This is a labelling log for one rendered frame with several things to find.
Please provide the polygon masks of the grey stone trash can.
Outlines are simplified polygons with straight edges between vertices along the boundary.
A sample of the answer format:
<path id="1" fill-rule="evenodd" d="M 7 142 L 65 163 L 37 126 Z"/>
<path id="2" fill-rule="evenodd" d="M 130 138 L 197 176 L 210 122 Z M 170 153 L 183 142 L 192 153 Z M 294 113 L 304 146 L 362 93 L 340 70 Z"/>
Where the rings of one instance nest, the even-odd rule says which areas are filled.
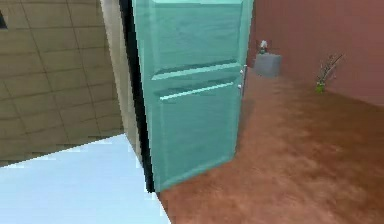
<path id="1" fill-rule="evenodd" d="M 281 55 L 271 53 L 258 54 L 255 58 L 254 70 L 261 76 L 276 77 L 280 72 L 281 61 Z"/>

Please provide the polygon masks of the teal panelled room door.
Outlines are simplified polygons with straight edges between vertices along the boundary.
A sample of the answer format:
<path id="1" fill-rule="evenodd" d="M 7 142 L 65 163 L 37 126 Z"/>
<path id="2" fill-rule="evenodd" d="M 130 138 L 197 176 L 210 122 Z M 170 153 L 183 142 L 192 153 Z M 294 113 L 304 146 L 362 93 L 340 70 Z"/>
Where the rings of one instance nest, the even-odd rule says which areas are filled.
<path id="1" fill-rule="evenodd" d="M 133 0 L 154 189 L 233 159 L 254 0 Z"/>

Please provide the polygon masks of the twig plant in green pot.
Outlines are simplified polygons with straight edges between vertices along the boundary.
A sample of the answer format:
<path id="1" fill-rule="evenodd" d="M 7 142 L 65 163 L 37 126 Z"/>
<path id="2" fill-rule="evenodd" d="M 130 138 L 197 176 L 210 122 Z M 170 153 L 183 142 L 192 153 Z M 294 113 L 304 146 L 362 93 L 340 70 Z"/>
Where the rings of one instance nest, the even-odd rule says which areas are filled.
<path id="1" fill-rule="evenodd" d="M 317 75 L 317 81 L 315 91 L 317 93 L 323 93 L 325 91 L 326 82 L 333 69 L 336 68 L 338 62 L 343 58 L 343 54 L 331 54 L 320 65 L 320 71 Z"/>

